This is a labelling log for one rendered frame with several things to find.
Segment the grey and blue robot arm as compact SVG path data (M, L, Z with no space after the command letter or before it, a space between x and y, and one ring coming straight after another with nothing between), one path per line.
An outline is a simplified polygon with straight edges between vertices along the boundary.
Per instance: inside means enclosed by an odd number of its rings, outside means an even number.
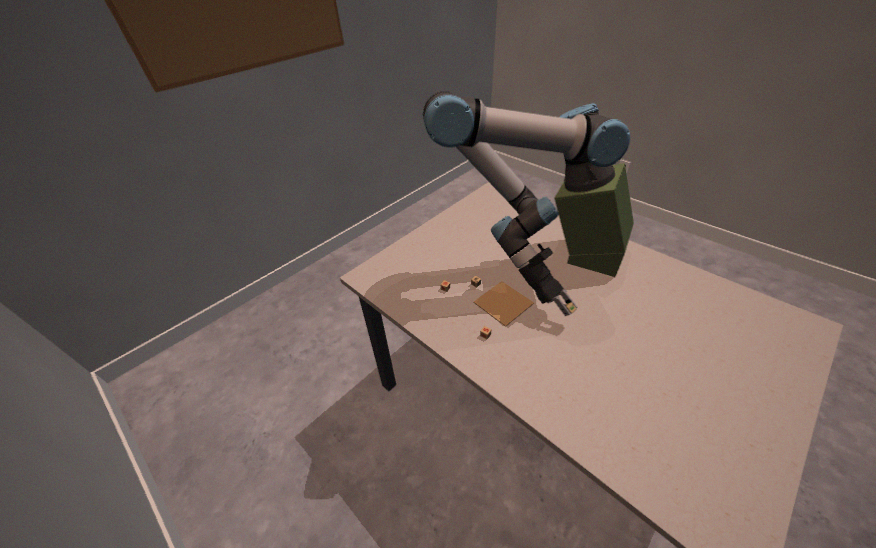
M613 164L630 143L628 127L600 116L594 103L552 117L490 108L481 99L446 91L426 102L423 119L429 137L444 147L458 146L519 214L491 228L509 258L528 246L527 239L556 219L558 211L547 197L538 200L488 143L563 153L564 184L570 192L594 190L612 181Z

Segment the tan square mat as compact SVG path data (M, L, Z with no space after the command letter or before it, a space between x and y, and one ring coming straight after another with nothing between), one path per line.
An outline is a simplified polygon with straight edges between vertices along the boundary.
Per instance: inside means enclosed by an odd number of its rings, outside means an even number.
M502 281L473 303L505 327L534 304Z

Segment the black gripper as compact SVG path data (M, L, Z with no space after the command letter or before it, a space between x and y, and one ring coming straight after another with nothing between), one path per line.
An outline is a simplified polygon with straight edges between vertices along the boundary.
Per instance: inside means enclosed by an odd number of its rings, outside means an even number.
M566 293L566 289L564 289L561 284L553 278L550 270L543 262L552 255L553 252L549 247L544 249L540 243L537 246L541 250L538 254L531 244L529 244L510 259L516 268L520 268L519 272L527 283L535 290L536 296L542 304L554 301L565 316L571 315L569 309L560 300L559 295L562 296L566 304L572 302L576 309L578 307Z

